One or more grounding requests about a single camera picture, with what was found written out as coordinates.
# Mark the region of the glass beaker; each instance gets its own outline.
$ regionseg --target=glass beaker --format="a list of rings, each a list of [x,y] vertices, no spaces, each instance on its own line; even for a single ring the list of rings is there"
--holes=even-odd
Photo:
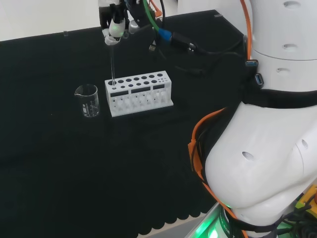
[[[85,117],[92,118],[99,114],[98,89],[93,84],[79,86],[75,91]]]

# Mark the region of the orange cable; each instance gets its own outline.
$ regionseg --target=orange cable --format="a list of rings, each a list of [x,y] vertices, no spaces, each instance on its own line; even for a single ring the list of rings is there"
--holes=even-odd
[[[195,125],[194,130],[193,130],[193,134],[192,134],[192,141],[191,141],[191,143],[188,144],[190,157],[191,157],[191,154],[193,153],[193,151],[190,151],[190,150],[191,150],[191,149],[192,149],[192,150],[195,150],[195,147],[193,147],[193,145],[196,144],[195,135],[196,135],[197,129],[202,125],[202,123],[203,123],[204,121],[206,121],[207,119],[212,118],[212,117],[214,117],[215,115],[221,113],[224,109],[225,109],[225,108],[220,109],[220,110],[218,110],[218,111],[216,111],[216,112],[213,112],[213,113],[210,113],[210,114],[206,115],[205,117],[203,117],[203,118]],[[195,157],[195,156],[197,156],[197,158],[199,158],[199,155],[198,155],[197,152],[194,153],[194,157]],[[201,164],[201,162],[200,162],[200,161],[199,161],[199,162],[195,161],[194,158],[191,158],[191,160],[194,161],[193,163],[194,163],[194,169],[195,169],[196,173],[198,174],[198,176],[199,176],[202,180],[204,180],[204,179],[203,179],[203,176],[202,176],[202,174],[201,174],[201,169],[202,169],[202,164]],[[223,204],[223,203],[217,198],[217,196],[213,193],[213,191],[210,189],[210,187],[209,187],[208,185],[206,185],[205,183],[203,183],[203,185],[205,186],[205,188],[207,189],[207,191],[214,197],[214,199],[230,214],[231,217],[233,217],[233,218],[235,218],[235,219],[238,219],[238,218],[235,216],[235,214],[234,214],[225,204]],[[242,234],[243,234],[244,238],[248,238],[248,235],[247,235],[246,231],[242,231]]]
[[[246,22],[247,22],[247,30],[248,30],[248,60],[251,59],[251,50],[252,50],[252,29],[251,29],[251,21],[250,21],[250,16],[248,13],[248,9],[247,9],[247,5],[244,2],[244,0],[240,0],[242,8],[243,8],[243,12],[244,12],[244,16],[246,18]]]
[[[223,110],[224,110],[224,108],[223,108],[223,109],[220,109],[220,110],[218,110],[218,111],[216,111],[216,112],[210,113],[210,114],[208,114],[207,116],[204,116],[204,117],[196,124],[196,126],[194,127],[193,134],[192,134],[192,140],[195,140],[195,135],[196,135],[197,129],[201,126],[201,124],[202,124],[205,120],[207,120],[207,119],[209,119],[209,118],[212,118],[213,116],[217,115],[218,113],[221,113]]]
[[[162,11],[155,5],[155,3],[153,2],[153,0],[150,0],[150,2],[152,3],[153,7],[155,8],[155,17],[159,17],[162,16]]]

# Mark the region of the black tablecloth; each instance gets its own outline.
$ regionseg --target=black tablecloth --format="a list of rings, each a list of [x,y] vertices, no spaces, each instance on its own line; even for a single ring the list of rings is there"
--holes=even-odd
[[[221,51],[242,35],[216,11],[170,17],[167,29]],[[0,236],[135,238],[177,218],[197,217],[215,203],[191,172],[187,144],[204,115],[237,95],[242,60],[163,47],[149,53],[151,28],[115,49],[115,74],[166,70],[173,107],[112,118],[104,80],[111,78],[100,28],[0,44]],[[101,114],[82,117],[75,89],[98,87]]]

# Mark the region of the orange strap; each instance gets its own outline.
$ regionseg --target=orange strap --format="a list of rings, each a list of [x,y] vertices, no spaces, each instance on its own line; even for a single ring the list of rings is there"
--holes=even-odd
[[[198,174],[198,176],[204,180],[203,176],[202,176],[202,170],[203,170],[203,165],[202,165],[202,162],[199,158],[199,155],[198,155],[198,151],[197,151],[197,144],[196,144],[196,139],[195,139],[195,136],[196,136],[196,132],[197,132],[197,129],[200,127],[200,125],[207,119],[221,113],[222,111],[224,110],[221,109],[219,111],[216,111],[216,112],[213,112],[213,113],[210,113],[208,114],[207,116],[203,117],[195,126],[194,130],[193,130],[193,134],[192,134],[192,141],[188,144],[188,151],[189,151],[189,156],[190,156],[190,160],[191,160],[191,164],[193,163],[194,164],[194,167],[192,169],[195,170],[195,172]],[[214,197],[214,199],[235,219],[237,219],[237,217],[234,215],[234,213],[225,205],[223,204],[218,198],[217,196],[213,193],[213,191],[210,189],[210,187],[203,183],[203,185],[205,186],[205,188],[207,189],[207,191]],[[244,238],[248,238],[248,235],[246,233],[246,231],[242,231],[242,234],[244,236]]]

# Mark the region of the circular hole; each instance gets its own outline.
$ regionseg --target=circular hole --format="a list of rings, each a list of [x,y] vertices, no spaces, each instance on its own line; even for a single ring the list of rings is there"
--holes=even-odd
[[[242,152],[242,155],[244,156],[244,158],[246,158],[248,161],[253,161],[254,160],[254,156],[248,152]]]
[[[306,141],[302,140],[302,144],[305,149],[308,149],[308,144]]]

